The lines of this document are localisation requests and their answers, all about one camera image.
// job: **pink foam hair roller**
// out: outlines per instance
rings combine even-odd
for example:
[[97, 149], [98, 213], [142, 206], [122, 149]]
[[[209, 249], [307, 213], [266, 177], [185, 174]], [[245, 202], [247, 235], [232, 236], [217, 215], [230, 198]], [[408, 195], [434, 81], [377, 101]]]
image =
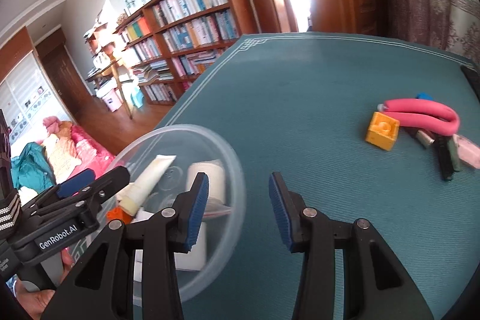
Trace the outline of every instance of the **pink foam hair roller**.
[[460, 118], [451, 108], [425, 99], [391, 99], [379, 105], [389, 117], [400, 121], [400, 126], [427, 129], [443, 136], [451, 136], [460, 127]]

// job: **pink eraser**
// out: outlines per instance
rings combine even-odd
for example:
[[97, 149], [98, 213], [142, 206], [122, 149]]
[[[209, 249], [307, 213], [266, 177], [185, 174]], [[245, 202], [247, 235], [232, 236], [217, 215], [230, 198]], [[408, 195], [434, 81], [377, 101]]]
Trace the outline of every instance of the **pink eraser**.
[[480, 168], [480, 148], [472, 143], [468, 138], [460, 136], [459, 134], [453, 135], [453, 140], [457, 145], [458, 157], [465, 163], [472, 167]]

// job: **white tube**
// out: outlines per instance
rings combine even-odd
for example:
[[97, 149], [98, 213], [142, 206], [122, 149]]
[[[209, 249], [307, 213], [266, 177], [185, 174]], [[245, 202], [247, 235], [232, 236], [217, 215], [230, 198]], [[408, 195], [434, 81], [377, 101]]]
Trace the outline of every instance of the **white tube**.
[[199, 162], [189, 166], [187, 171], [187, 191], [194, 184], [195, 177], [199, 172], [205, 172], [208, 176], [208, 198], [218, 199], [225, 205], [227, 201], [225, 195], [225, 170], [221, 161]]
[[134, 216], [175, 158], [175, 155], [157, 155], [135, 182], [128, 186], [118, 206], [125, 213]]

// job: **metal pivot screw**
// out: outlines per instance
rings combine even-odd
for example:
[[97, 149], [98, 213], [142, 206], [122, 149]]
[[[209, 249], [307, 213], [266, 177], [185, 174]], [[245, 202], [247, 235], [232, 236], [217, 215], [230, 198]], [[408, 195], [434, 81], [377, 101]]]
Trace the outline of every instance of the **metal pivot screw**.
[[315, 217], [317, 215], [317, 211], [313, 207], [306, 207], [303, 210], [303, 214], [307, 217]]
[[162, 210], [162, 216], [163, 217], [172, 217], [175, 215], [175, 209], [172, 208], [172, 207], [167, 207], [165, 209]]
[[122, 222], [119, 219], [115, 219], [115, 220], [109, 222], [109, 228], [114, 231], [114, 230], [120, 228], [122, 226], [121, 224], [122, 224]]
[[370, 221], [368, 221], [367, 219], [358, 219], [357, 225], [362, 229], [367, 229], [368, 227], [370, 227]]

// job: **table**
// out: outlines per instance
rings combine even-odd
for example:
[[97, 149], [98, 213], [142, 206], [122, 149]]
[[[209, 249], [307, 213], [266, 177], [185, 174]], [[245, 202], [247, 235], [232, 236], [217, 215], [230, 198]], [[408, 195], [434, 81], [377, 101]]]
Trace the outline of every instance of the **table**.
[[97, 88], [100, 88], [100, 84], [98, 82], [98, 79], [100, 77], [104, 77], [104, 76], [108, 76], [108, 75], [113, 75], [113, 77], [115, 78], [116, 82], [117, 82], [117, 86], [119, 87], [119, 91], [120, 91], [120, 96], [123, 100], [123, 106], [125, 107], [127, 113], [128, 113], [128, 116], [130, 117], [130, 119], [132, 119], [132, 113], [131, 113], [131, 110], [130, 110], [130, 107], [128, 106], [128, 103], [127, 103], [127, 100], [125, 99], [125, 95], [123, 94], [123, 88], [122, 88], [122, 83], [119, 79], [119, 73], [118, 73], [118, 60], [114, 60], [112, 62], [110, 62], [109, 65], [107, 65], [106, 67], [104, 67], [103, 69], [99, 69], [97, 72], [95, 72], [93, 75], [87, 77], [85, 79], [85, 81], [91, 83], [91, 82], [95, 82], [95, 85], [97, 86]]
[[[185, 319], [291, 318], [302, 255], [283, 246], [268, 197], [281, 171], [332, 219], [369, 219], [440, 319], [480, 259], [479, 173], [443, 182], [435, 156], [401, 131], [391, 152], [364, 141], [378, 103], [426, 92], [454, 108], [480, 143], [480, 106], [465, 58], [402, 41], [340, 34], [243, 36], [159, 126], [193, 123], [225, 138], [244, 170], [247, 214], [229, 264], [183, 304]], [[335, 319], [342, 318], [337, 255]]]

